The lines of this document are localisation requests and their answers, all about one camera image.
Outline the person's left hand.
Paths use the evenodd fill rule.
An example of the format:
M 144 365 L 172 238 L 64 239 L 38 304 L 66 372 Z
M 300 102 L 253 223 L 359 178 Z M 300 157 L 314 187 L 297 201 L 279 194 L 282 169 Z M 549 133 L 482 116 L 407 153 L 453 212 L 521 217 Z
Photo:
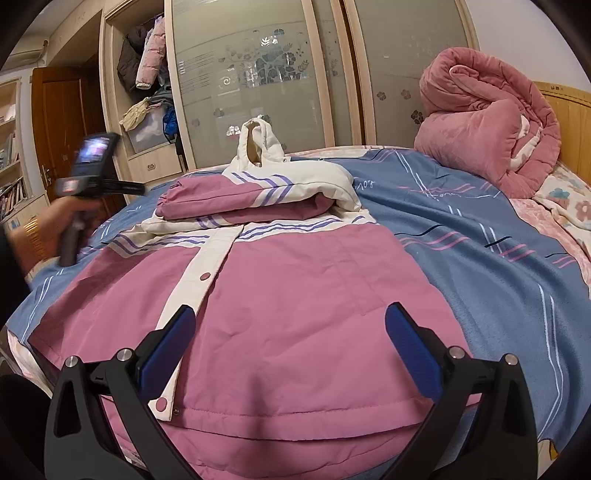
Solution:
M 26 225 L 8 231 L 10 245 L 23 274 L 27 275 L 39 262 L 59 254 L 60 238 L 75 214 L 96 214 L 101 206 L 97 199 L 58 198 Z

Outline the black sleeved left forearm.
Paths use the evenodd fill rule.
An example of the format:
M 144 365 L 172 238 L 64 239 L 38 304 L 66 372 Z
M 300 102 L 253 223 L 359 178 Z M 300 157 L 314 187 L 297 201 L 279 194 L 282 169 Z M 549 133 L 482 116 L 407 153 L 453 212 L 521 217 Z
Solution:
M 1 228 L 0 268 L 0 322 L 4 326 L 30 293 L 4 228 Z

